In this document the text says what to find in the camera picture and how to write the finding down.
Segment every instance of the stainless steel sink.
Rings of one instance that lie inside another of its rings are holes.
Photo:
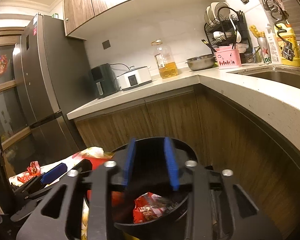
[[[258,69],[242,69],[230,73],[258,77],[300,89],[300,68],[289,66],[262,66]]]

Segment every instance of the silver bolt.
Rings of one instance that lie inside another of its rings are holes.
[[[197,162],[196,161],[192,161],[192,160],[188,160],[188,161],[185,162],[185,165],[187,167],[195,167],[195,166],[197,166]]]
[[[231,170],[223,170],[223,171],[222,171],[222,175],[223,175],[223,176],[230,177],[230,176],[233,175],[233,171],[231,171]]]
[[[103,165],[107,168],[112,168],[112,167],[116,166],[117,163],[115,161],[107,161]]]
[[[68,173],[67,173],[67,175],[68,175],[69,177],[75,177],[75,176],[77,176],[78,174],[79,174],[79,172],[78,172],[77,170],[69,170]]]

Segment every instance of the rice cooker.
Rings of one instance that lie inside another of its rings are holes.
[[[152,82],[152,78],[147,66],[138,67],[127,71],[117,77],[119,86],[122,91],[140,87]]]

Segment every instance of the white bottle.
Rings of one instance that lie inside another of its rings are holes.
[[[282,65],[277,37],[275,36],[275,33],[273,33],[270,24],[267,25],[266,29],[267,32],[265,34],[270,48],[271,62],[272,64]]]

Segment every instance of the metal bowl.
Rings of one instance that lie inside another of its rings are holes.
[[[212,68],[214,63],[215,57],[212,54],[187,59],[187,64],[192,71]]]

